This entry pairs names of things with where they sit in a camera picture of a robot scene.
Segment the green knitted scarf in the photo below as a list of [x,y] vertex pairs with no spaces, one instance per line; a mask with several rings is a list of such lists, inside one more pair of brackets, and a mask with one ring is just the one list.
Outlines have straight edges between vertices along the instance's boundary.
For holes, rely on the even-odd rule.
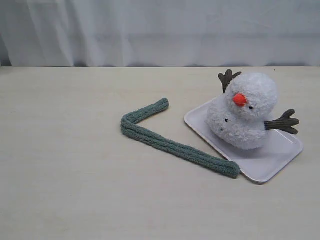
[[122,134],[130,139],[212,170],[228,178],[237,178],[241,173],[241,169],[236,162],[209,155],[194,147],[165,138],[156,132],[138,125],[141,121],[167,110],[169,105],[169,100],[164,97],[155,103],[126,113],[120,120]]

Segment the white plush snowman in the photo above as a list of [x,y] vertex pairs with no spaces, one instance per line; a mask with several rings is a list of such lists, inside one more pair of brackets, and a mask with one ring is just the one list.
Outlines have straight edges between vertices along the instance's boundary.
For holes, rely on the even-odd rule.
[[300,120],[293,116],[294,109],[268,118],[278,102],[277,85],[269,75],[227,69],[217,78],[222,93],[210,102],[205,117],[215,136],[238,149],[254,150],[265,144],[273,130],[298,134]]

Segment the white rectangular plastic tray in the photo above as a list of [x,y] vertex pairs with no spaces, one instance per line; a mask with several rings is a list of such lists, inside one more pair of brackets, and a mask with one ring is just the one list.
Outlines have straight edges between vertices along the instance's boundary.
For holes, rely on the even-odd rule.
[[300,139],[280,130],[271,130],[261,148],[238,149],[214,135],[205,123],[209,104],[208,101],[187,112],[185,123],[225,159],[237,163],[241,173],[255,183],[271,180],[304,149]]

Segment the white background curtain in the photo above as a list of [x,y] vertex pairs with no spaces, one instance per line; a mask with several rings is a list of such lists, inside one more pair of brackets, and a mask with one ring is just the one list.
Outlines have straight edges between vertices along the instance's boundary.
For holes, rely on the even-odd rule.
[[12,67],[318,66],[317,0],[3,0]]

